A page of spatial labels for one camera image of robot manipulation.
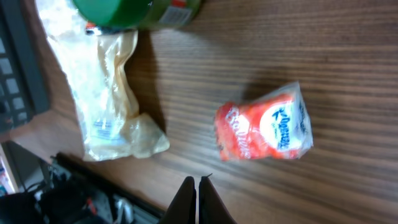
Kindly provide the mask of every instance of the wooden table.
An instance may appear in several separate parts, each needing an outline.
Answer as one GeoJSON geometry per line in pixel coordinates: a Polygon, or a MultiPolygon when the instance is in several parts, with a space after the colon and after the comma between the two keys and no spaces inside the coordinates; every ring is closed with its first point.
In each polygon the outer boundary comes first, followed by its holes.
{"type": "MultiPolygon", "coordinates": [[[[52,109],[11,138],[44,159],[83,154],[73,100],[25,0],[52,109]]],[[[212,181],[238,223],[398,223],[398,1],[206,1],[181,30],[141,32],[126,65],[141,111],[172,147],[87,164],[166,209],[182,180],[212,181]],[[213,115],[299,80],[315,147],[296,161],[221,162],[213,115]]]]}

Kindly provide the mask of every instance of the clear plastic packaging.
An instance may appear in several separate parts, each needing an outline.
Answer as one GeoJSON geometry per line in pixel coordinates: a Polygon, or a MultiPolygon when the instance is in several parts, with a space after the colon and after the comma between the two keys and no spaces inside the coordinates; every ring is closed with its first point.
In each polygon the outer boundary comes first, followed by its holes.
{"type": "Polygon", "coordinates": [[[229,102],[215,117],[221,159],[297,159],[313,145],[298,82],[248,104],[229,102]]]}
{"type": "Polygon", "coordinates": [[[124,73],[137,32],[86,35],[86,21],[70,0],[36,0],[36,6],[75,100],[83,159],[145,158],[168,149],[169,140],[154,121],[139,115],[124,73]]]}

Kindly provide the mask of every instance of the red candy packet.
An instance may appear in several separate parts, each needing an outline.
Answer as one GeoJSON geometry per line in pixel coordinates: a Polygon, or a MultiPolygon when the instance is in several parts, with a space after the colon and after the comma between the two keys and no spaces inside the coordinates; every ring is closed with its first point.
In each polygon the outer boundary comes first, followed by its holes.
{"type": "Polygon", "coordinates": [[[313,145],[310,118],[298,82],[255,102],[228,102],[215,117],[221,159],[297,159],[313,145]]]}

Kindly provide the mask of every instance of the green can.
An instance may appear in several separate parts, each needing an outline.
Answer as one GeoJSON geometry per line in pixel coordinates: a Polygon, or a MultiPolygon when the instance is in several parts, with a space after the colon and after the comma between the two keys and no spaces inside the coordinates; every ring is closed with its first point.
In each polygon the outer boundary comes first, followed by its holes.
{"type": "Polygon", "coordinates": [[[201,0],[73,0],[80,14],[98,26],[161,29],[188,24],[201,0]]]}

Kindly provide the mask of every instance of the crumpled plastic bag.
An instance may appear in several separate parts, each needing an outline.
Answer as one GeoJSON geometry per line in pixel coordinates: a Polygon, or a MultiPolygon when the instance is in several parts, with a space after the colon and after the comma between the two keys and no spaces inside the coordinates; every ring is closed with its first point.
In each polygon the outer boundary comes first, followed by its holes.
{"type": "Polygon", "coordinates": [[[67,76],[85,147],[85,161],[167,150],[169,140],[139,106],[124,72],[137,31],[88,36],[86,21],[71,0],[36,0],[39,17],[67,76]]]}
{"type": "Polygon", "coordinates": [[[313,145],[298,82],[245,104],[228,102],[215,117],[221,159],[298,159],[313,145]]]}

